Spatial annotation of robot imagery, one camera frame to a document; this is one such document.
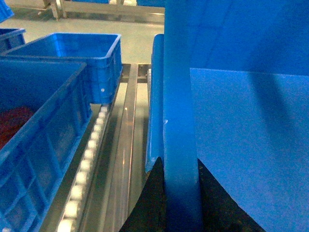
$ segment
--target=blue plastic crate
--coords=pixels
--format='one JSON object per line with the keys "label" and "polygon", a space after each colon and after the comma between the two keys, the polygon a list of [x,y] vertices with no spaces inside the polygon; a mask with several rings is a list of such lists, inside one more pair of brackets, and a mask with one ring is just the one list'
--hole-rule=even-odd
{"label": "blue plastic crate", "polygon": [[0,29],[0,53],[25,44],[25,29]]}
{"label": "blue plastic crate", "polygon": [[85,62],[91,103],[108,104],[114,98],[122,72],[120,37],[54,33],[3,55],[15,59]]}
{"label": "blue plastic crate", "polygon": [[91,118],[86,64],[0,59],[0,113],[33,117],[0,150],[0,231],[38,231]]}
{"label": "blue plastic crate", "polygon": [[165,7],[165,0],[137,0],[137,5],[138,6]]}
{"label": "blue plastic crate", "polygon": [[110,3],[110,0],[72,0],[78,2],[91,2],[91,3]]}
{"label": "blue plastic crate", "polygon": [[5,4],[4,0],[0,0],[0,23],[14,15],[13,11]]}

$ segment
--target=crate rim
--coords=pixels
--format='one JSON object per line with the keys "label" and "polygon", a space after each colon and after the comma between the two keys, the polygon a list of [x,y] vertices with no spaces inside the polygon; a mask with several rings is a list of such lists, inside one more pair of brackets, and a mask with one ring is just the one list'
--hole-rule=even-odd
{"label": "crate rim", "polygon": [[1,29],[13,30],[13,31],[10,31],[8,33],[0,35],[0,40],[5,40],[5,39],[8,39],[8,38],[11,38],[12,35],[18,35],[18,34],[22,34],[22,33],[26,32],[26,30],[24,28],[0,28],[0,30]]}
{"label": "crate rim", "polygon": [[[26,47],[28,45],[31,45],[31,44],[34,44],[36,43],[37,41],[40,41],[40,40],[43,40],[43,39],[46,39],[52,35],[57,35],[57,34],[68,34],[68,35],[116,35],[116,39],[114,40],[113,44],[111,45],[111,47],[109,48],[107,54],[103,57],[55,57],[55,56],[27,56],[27,55],[10,55],[8,53],[10,52],[13,52],[13,51],[16,51],[20,48],[23,48],[23,47]],[[106,58],[110,58],[111,55],[112,55],[112,52],[113,50],[116,48],[116,46],[118,45],[118,42],[120,41],[122,35],[121,34],[106,34],[106,33],[70,33],[70,32],[54,32],[54,33],[50,33],[48,35],[45,35],[43,37],[40,37],[34,41],[31,41],[29,43],[26,43],[24,45],[21,45],[21,46],[18,46],[18,47],[15,47],[11,50],[8,50],[8,51],[5,51],[3,52],[1,55],[2,56],[6,56],[6,57],[14,57],[14,58],[33,58],[33,57],[36,57],[36,58],[40,58],[40,59],[46,59],[46,58],[57,58],[57,59],[95,59],[95,60],[102,60],[102,59],[106,59]]]}

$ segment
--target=metal rail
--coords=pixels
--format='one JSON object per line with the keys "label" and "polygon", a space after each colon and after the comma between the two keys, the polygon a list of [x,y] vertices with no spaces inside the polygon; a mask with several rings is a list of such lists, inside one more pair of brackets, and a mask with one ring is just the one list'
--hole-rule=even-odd
{"label": "metal rail", "polygon": [[[141,147],[135,141],[133,151],[133,140],[140,141],[140,133],[145,133],[145,128],[140,128],[141,124],[147,127],[141,122],[138,111],[141,106],[137,105],[137,83],[147,82],[145,79],[149,78],[149,68],[150,65],[146,64],[124,64],[121,82],[123,85],[127,82],[126,96],[123,95],[125,89],[122,86],[119,93],[121,97],[116,106],[116,97],[107,111],[106,108],[101,109],[100,105],[92,105],[94,115],[40,231],[117,232],[122,227],[135,204],[136,194],[141,191],[140,186],[136,185],[137,178],[141,181],[145,178],[138,174],[144,166],[140,160]],[[68,202],[72,200],[72,190],[77,183],[81,161],[89,159],[86,158],[85,151],[89,149],[89,141],[95,135],[93,132],[100,118],[103,119],[103,124],[97,138],[98,149],[93,154],[91,173],[78,209],[74,211],[74,217],[70,218],[65,211],[68,209]]]}
{"label": "metal rail", "polygon": [[124,0],[117,0],[117,4],[113,5],[60,0],[64,18],[68,17],[67,12],[76,12],[117,16],[135,16],[145,22],[164,23],[165,8],[147,6],[126,6],[123,5],[123,2]]}
{"label": "metal rail", "polygon": [[59,20],[61,17],[56,0],[6,0],[5,2],[10,7],[34,9],[40,12],[52,9],[56,20]]}
{"label": "metal rail", "polygon": [[128,217],[138,64],[132,64],[122,114],[119,143],[104,231],[117,232]]}

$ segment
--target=stainless steel rail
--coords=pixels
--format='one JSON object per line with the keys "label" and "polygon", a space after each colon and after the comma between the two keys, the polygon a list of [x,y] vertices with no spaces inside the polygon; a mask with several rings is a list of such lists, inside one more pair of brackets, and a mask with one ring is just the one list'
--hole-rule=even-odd
{"label": "stainless steel rail", "polygon": [[57,232],[63,220],[71,220],[66,216],[66,206],[71,200],[81,161],[85,159],[85,151],[103,112],[105,119],[98,137],[91,176],[74,222],[70,226],[65,224],[69,228],[62,232],[117,232],[122,227],[146,181],[144,152],[148,106],[137,99],[138,94],[145,94],[142,88],[138,93],[137,86],[138,83],[140,87],[146,84],[149,67],[145,64],[124,64],[119,87],[121,91],[117,91],[113,104],[105,109],[92,105],[91,122],[40,231]]}
{"label": "stainless steel rail", "polygon": [[67,12],[76,12],[116,16],[134,16],[138,17],[138,19],[143,22],[159,24],[164,23],[165,9],[163,7],[127,6],[123,5],[123,2],[123,0],[118,0],[117,4],[114,5],[60,0],[64,18],[68,17]]}
{"label": "stainless steel rail", "polygon": [[138,65],[132,64],[122,114],[120,137],[104,231],[117,232],[128,217]]}

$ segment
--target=floor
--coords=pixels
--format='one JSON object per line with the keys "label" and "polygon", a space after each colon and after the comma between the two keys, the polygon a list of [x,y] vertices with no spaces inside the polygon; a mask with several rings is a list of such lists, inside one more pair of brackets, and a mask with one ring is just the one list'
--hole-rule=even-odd
{"label": "floor", "polygon": [[[42,36],[53,32],[76,32],[76,33],[119,33],[122,35],[122,62],[123,63],[151,63],[151,53],[153,39],[156,34],[164,32],[163,25],[139,24],[130,22],[107,21],[110,19],[103,15],[94,14],[69,14],[68,19],[56,21],[53,19],[52,12],[41,12],[28,9],[13,8],[15,16],[1,23],[1,28],[25,28],[24,34],[26,42],[33,41]],[[126,94],[126,83],[122,83],[118,90],[113,115],[111,119],[111,128],[108,131],[108,138],[105,147],[102,150],[104,158],[99,164],[102,170],[98,174],[97,187],[95,189],[95,198],[92,201],[92,213],[90,214],[90,222],[86,225],[86,231],[103,231],[104,227],[104,209],[106,209],[106,200],[108,190],[107,175],[109,173],[109,163],[113,162],[116,153],[117,132],[119,133],[122,109]],[[145,142],[147,138],[147,122],[148,122],[148,94],[147,84],[138,83],[137,91],[137,107],[136,107],[136,124],[134,132],[134,148],[133,148],[133,178],[136,192],[130,197],[130,211],[133,209],[135,202],[138,200],[140,192],[146,180],[144,172],[145,158]],[[58,217],[61,214],[61,206],[65,202],[65,195],[70,189],[70,181],[74,176],[74,167],[79,163],[79,157],[75,157],[72,161],[72,168],[68,172],[67,179],[64,180],[62,189],[57,195],[60,197],[54,201],[50,212],[41,228],[41,231],[55,230],[58,223]]]}

